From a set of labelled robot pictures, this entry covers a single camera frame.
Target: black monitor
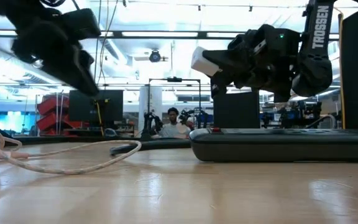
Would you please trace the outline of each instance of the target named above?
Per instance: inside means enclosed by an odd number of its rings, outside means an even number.
[[[215,95],[214,127],[260,128],[259,93]]]
[[[78,90],[70,91],[68,117],[70,121],[99,122],[99,104],[102,122],[122,121],[124,96],[122,90],[102,90],[95,97],[89,97]]]

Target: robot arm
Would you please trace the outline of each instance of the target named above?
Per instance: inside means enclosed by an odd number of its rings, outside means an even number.
[[[302,34],[265,24],[238,35],[227,50],[198,47],[192,68],[211,78],[212,96],[225,93],[232,82],[236,88],[271,91],[275,102],[288,101],[291,89],[314,96],[332,83],[328,44],[335,1],[310,0]]]
[[[0,16],[15,26],[14,54],[24,62],[41,61],[42,70],[94,96],[98,87],[90,73],[92,56],[82,49],[79,40],[98,37],[99,25],[91,9],[62,14],[52,8],[65,0],[0,0]]]

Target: ceiling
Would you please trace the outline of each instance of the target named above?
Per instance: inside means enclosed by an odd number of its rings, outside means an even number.
[[[102,30],[107,29],[116,5],[115,0],[77,0],[76,2],[81,8],[92,9],[96,18],[100,15]],[[258,29],[262,24],[271,24],[301,32],[305,26],[305,18],[301,14],[307,2],[308,0],[127,0],[127,7],[124,7],[122,0],[118,0],[109,30],[240,33],[248,29]],[[345,17],[358,11],[358,4],[354,1],[340,0],[335,6],[340,8]],[[75,7],[71,1],[67,1],[58,9],[68,12],[75,10]],[[14,29],[12,24],[6,18],[0,17],[0,30],[12,29]],[[331,33],[338,33],[336,13],[333,15]],[[0,55],[11,54],[11,42],[12,38],[0,37]],[[202,83],[207,84],[209,82],[207,76],[190,69],[194,49],[197,46],[206,49],[225,49],[229,42],[230,40],[109,39],[108,44],[112,46],[113,51],[118,52],[119,57],[105,50],[103,70],[107,78],[100,78],[99,82],[147,83],[149,78],[178,76],[200,78]],[[94,57],[96,51],[99,53],[101,51],[101,44],[98,44],[96,49],[96,39],[82,40],[81,43]],[[158,49],[160,54],[169,60],[159,63],[149,62],[147,57],[152,49]],[[98,68],[96,79],[99,80],[100,64],[96,66]]]

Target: security camera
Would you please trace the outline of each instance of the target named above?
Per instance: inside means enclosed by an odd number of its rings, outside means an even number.
[[[160,52],[158,52],[158,50],[153,50],[150,54],[149,60],[151,62],[159,62],[161,60]]]

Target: man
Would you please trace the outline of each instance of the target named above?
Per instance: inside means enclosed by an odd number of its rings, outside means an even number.
[[[179,111],[176,108],[169,108],[168,115],[170,123],[164,124],[158,135],[163,138],[187,138],[190,128],[178,123]]]

